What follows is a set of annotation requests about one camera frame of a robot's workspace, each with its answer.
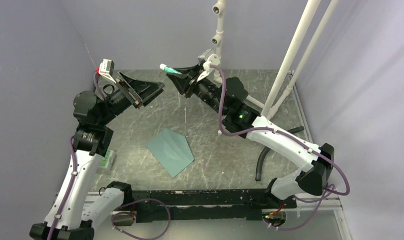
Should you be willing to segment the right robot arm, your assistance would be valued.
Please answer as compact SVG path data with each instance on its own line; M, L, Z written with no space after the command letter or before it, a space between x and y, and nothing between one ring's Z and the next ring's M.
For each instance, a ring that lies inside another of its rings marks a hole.
M276 208L295 194L321 196L324 193L333 169L332 154L278 127L245 104L248 92L238 77L228 77L217 86L207 78L200 63L185 68L161 64L160 69L166 72L181 95L186 98L197 96L218 114L221 134L260 143L298 167L285 177L271 180L265 194L267 205Z

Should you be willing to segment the green white glue stick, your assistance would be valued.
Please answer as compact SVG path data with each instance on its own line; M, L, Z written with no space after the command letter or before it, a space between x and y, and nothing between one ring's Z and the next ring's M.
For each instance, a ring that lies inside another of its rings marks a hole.
M166 72L166 73L179 74L179 75L181 74L180 71L178 71L178 70L176 70L176 69L174 69L174 68L172 68L172 67L169 67L169 66L167 66L166 64L163 64L163 63L161 63L161 64L159 65L159 68L160 68L162 71Z

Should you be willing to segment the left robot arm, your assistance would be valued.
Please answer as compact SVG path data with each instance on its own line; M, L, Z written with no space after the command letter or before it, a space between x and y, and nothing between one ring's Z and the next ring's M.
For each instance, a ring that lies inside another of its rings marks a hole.
M145 107L164 89L164 83L142 81L119 73L110 83L113 92L105 98L86 90L73 100L78 121L69 140L70 163L60 191L42 223L32 225L34 240L91 240L112 211L127 210L134 197L130 184L114 181L90 205L85 200L94 175L102 163L113 130L107 125L129 107Z

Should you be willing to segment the teal envelope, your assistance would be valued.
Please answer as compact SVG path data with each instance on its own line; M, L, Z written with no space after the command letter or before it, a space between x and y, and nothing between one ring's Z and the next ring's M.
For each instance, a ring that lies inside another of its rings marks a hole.
M186 137L167 128L151 138L145 146L172 178L194 161Z

